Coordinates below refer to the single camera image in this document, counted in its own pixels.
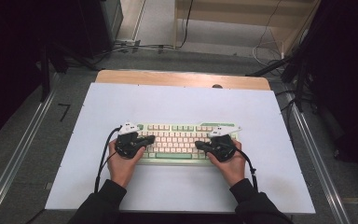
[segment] keyboard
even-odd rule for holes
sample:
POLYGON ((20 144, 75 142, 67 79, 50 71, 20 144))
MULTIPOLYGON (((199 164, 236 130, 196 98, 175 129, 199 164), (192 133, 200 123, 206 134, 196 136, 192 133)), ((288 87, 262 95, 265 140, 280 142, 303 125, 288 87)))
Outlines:
MULTIPOLYGON (((212 165, 203 150, 198 150, 196 141, 209 142, 208 133, 217 126, 233 123, 162 124, 139 123, 139 136, 155 135, 155 143, 147 146, 139 164, 156 165, 212 165)), ((237 133, 231 138, 238 139, 237 133)))

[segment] white table surface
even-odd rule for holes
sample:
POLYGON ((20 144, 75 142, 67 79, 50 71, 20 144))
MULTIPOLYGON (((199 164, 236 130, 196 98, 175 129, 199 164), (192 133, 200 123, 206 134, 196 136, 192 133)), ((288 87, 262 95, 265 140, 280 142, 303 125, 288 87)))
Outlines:
MULTIPOLYGON (((315 213, 273 91, 106 83, 90 85, 46 209, 77 209, 87 199, 108 134, 127 120, 236 123, 259 190, 286 214, 315 213)), ((105 167, 100 187, 108 176, 105 167)), ((228 189, 213 166, 137 165, 120 210, 233 213, 237 203, 228 189)))

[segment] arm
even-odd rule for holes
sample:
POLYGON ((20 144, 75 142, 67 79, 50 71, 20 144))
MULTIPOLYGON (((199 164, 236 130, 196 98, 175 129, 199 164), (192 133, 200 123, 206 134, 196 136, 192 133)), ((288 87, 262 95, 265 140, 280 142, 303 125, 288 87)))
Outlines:
POLYGON ((118 208, 129 184, 135 165, 142 158, 145 148, 139 149, 131 160, 121 158, 115 154, 115 142, 109 144, 108 168, 111 180, 105 180, 98 193, 91 193, 88 199, 77 209, 69 224, 86 223, 114 223, 118 217, 118 208))
MULTIPOLYGON (((241 150, 241 143, 233 140, 241 150)), ((245 158, 236 152, 229 161, 219 162, 212 153, 207 153, 230 186, 230 191, 238 202, 236 214, 247 224, 292 223, 290 219, 269 200, 263 192, 257 192, 248 179, 245 179, 245 158)))

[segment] hand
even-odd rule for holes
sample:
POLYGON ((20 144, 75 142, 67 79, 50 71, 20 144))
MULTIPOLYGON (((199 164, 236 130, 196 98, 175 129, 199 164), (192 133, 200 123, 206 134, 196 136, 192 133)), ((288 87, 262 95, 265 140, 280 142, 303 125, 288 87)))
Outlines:
MULTIPOLYGON (((241 150, 242 145, 236 140, 232 140, 237 149, 241 150)), ((220 162, 212 153, 207 153, 211 163, 219 168, 229 186, 232 187, 240 180, 245 178, 245 158, 236 151, 234 156, 229 161, 220 162)))
MULTIPOLYGON (((116 153, 115 145, 116 139, 109 143, 109 156, 116 153)), ((142 158, 144 152, 145 147, 141 147, 132 159, 122 158, 117 153, 112 156, 107 163, 110 179, 121 187, 126 188, 130 183, 136 162, 142 158)))

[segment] black sleeve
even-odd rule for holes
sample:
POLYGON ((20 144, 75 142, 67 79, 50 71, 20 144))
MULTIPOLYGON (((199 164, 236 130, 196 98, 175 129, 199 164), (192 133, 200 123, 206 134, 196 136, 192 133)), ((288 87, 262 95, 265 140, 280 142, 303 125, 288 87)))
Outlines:
POLYGON ((238 202, 237 215, 246 224, 292 223, 263 192, 257 192, 248 179, 243 179, 230 189, 238 202))
POLYGON ((114 223, 118 217, 118 207, 126 193, 117 183, 106 180, 98 193, 91 193, 80 205, 68 223, 114 223))

